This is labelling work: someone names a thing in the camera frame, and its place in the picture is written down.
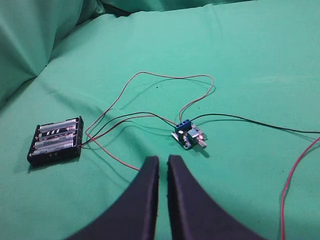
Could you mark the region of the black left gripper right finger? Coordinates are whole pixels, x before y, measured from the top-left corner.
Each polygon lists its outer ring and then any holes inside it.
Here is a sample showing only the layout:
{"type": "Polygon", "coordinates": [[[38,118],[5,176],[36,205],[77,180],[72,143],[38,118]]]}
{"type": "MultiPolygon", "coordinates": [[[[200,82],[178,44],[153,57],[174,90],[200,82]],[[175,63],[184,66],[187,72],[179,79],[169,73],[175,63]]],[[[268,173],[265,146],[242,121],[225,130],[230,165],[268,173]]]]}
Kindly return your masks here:
{"type": "Polygon", "coordinates": [[[261,240],[201,187],[180,155],[168,157],[168,212],[173,240],[261,240]]]}

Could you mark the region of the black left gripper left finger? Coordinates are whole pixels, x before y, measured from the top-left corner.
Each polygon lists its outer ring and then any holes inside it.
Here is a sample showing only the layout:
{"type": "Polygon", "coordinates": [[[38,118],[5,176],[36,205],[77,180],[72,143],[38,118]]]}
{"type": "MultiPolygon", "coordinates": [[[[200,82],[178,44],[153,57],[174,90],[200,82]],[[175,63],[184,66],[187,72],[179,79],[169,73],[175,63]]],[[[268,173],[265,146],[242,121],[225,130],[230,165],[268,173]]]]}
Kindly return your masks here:
{"type": "Polygon", "coordinates": [[[69,240],[153,240],[159,199],[159,158],[148,156],[123,194],[69,240]]]}

